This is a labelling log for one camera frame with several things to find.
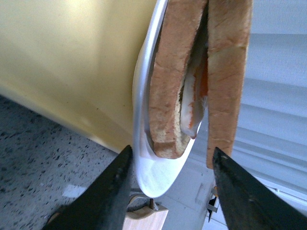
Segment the sandwich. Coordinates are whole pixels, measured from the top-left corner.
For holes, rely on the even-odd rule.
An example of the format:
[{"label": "sandwich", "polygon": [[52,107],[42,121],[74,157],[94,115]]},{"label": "sandwich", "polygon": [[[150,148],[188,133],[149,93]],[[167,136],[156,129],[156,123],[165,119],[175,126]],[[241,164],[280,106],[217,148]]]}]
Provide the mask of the sandwich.
[{"label": "sandwich", "polygon": [[207,166],[215,147],[230,155],[236,134],[252,0],[169,0],[149,91],[158,157],[179,158],[207,107]]}]

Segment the wooden block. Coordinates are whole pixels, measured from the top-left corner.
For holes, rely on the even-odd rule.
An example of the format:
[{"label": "wooden block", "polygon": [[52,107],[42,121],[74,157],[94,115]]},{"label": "wooden block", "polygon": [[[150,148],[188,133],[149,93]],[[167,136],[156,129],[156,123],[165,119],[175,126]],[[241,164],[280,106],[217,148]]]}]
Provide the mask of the wooden block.
[{"label": "wooden block", "polygon": [[127,212],[123,230],[161,230],[168,209],[163,206],[158,207],[158,211],[146,206],[134,212]]}]

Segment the sandwich filling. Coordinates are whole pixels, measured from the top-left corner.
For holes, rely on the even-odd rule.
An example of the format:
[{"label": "sandwich filling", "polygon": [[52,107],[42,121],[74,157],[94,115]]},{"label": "sandwich filling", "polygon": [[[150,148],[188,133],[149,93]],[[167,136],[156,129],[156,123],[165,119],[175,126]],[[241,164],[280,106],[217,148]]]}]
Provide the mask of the sandwich filling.
[{"label": "sandwich filling", "polygon": [[195,138],[207,106],[208,94],[208,46],[207,17],[201,22],[184,82],[180,112],[180,128]]}]

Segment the bread crust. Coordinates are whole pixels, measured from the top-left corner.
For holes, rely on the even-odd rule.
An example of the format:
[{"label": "bread crust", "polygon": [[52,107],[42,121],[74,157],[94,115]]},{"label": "bread crust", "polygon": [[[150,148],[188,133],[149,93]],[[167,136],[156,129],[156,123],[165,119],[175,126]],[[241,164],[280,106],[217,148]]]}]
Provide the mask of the bread crust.
[{"label": "bread crust", "polygon": [[208,12],[207,167],[219,147],[231,155],[251,27],[252,0],[211,0]]},{"label": "bread crust", "polygon": [[149,93],[149,121],[157,156],[180,157],[189,136],[180,130],[180,93],[207,0],[169,0]]}]

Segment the speckled floor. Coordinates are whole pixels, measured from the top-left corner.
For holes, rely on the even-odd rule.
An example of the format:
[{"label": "speckled floor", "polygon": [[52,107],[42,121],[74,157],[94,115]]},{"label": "speckled floor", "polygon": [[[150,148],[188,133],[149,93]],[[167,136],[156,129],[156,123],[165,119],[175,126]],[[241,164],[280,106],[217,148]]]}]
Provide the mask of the speckled floor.
[{"label": "speckled floor", "polygon": [[68,185],[88,187],[116,156],[0,97],[0,230],[41,229],[74,200]]}]

